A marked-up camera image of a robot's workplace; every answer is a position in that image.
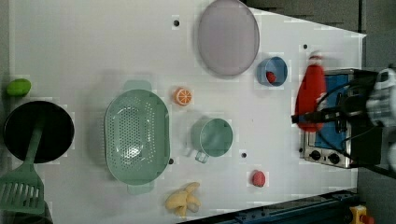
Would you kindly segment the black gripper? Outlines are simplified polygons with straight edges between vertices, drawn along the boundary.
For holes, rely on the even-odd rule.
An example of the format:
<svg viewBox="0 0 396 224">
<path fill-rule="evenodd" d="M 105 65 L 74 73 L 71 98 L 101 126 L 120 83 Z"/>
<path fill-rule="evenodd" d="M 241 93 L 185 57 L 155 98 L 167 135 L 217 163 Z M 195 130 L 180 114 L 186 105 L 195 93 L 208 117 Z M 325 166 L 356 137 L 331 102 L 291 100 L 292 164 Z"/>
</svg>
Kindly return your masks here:
<svg viewBox="0 0 396 224">
<path fill-rule="evenodd" d="M 326 123 L 335 120 L 343 120 L 350 123 L 364 123 L 368 120 L 367 99 L 362 94 L 348 95 L 338 93 L 336 107 L 338 112 L 316 111 L 303 115 L 293 115 L 292 123 Z"/>
</svg>

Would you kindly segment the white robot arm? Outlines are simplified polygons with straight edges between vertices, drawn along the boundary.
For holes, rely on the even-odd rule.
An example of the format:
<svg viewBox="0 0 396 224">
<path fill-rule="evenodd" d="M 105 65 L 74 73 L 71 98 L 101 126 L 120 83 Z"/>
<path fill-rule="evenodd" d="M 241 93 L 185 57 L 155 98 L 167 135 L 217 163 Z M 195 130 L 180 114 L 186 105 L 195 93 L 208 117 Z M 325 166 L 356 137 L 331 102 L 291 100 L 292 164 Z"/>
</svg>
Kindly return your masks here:
<svg viewBox="0 0 396 224">
<path fill-rule="evenodd" d="M 291 122 L 306 161 L 379 170 L 382 131 L 395 126 L 395 71 L 307 68 Z"/>
</svg>

